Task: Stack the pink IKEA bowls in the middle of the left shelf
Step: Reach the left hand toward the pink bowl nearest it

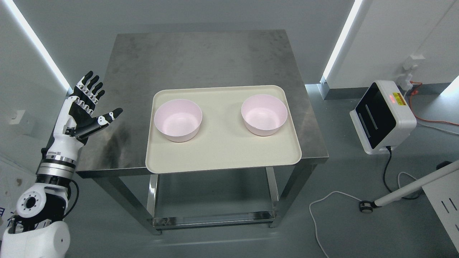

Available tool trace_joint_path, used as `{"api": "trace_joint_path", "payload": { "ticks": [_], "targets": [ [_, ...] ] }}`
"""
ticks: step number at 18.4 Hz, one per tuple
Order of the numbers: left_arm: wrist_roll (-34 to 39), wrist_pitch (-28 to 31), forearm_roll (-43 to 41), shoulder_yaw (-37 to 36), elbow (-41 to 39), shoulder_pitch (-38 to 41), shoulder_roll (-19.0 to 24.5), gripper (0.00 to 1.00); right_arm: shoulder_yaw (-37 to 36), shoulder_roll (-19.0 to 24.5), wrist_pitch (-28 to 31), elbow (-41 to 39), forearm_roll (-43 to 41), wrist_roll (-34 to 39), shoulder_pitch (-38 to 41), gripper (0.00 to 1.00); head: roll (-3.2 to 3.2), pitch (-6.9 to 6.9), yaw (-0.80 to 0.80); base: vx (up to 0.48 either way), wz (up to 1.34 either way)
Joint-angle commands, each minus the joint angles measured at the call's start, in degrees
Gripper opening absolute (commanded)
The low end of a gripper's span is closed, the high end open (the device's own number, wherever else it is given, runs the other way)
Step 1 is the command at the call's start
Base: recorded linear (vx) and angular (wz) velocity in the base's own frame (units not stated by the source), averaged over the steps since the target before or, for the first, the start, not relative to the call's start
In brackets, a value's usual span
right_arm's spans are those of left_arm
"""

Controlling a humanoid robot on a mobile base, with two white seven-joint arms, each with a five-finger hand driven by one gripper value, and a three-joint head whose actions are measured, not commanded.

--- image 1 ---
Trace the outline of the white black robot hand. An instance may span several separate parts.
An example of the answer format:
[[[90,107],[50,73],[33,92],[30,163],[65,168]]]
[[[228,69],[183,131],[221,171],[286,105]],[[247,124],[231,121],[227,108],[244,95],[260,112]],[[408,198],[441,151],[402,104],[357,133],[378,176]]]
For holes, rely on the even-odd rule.
[[[106,114],[93,116],[96,105],[105,94],[102,86],[99,76],[89,71],[77,82],[68,98],[70,107],[64,112],[67,117],[63,132],[84,145],[91,135],[108,127],[123,112],[119,107]]]

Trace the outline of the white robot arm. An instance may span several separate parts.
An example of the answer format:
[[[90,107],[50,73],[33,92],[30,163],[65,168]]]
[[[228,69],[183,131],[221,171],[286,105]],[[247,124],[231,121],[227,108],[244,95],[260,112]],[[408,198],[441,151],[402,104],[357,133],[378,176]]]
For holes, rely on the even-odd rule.
[[[64,258],[71,240],[64,222],[68,192],[83,145],[60,135],[42,151],[36,182],[18,198],[3,234],[2,258]]]

